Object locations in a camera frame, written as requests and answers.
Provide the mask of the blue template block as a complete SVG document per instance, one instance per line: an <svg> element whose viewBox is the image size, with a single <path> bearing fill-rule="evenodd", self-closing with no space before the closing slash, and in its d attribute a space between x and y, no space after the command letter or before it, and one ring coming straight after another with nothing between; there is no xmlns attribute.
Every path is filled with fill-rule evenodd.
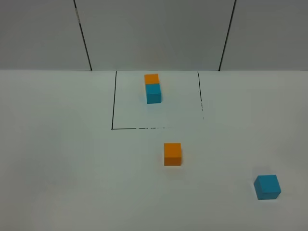
<svg viewBox="0 0 308 231"><path fill-rule="evenodd" d="M159 83L146 84L146 100L147 104L162 102L162 94Z"/></svg>

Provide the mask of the orange template block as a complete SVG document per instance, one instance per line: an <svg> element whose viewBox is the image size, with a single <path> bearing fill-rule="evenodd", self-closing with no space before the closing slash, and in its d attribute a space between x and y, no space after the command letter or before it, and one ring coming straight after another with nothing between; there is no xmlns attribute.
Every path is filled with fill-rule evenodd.
<svg viewBox="0 0 308 231"><path fill-rule="evenodd" d="M148 84L159 84L158 74L146 74L144 75L145 85Z"/></svg>

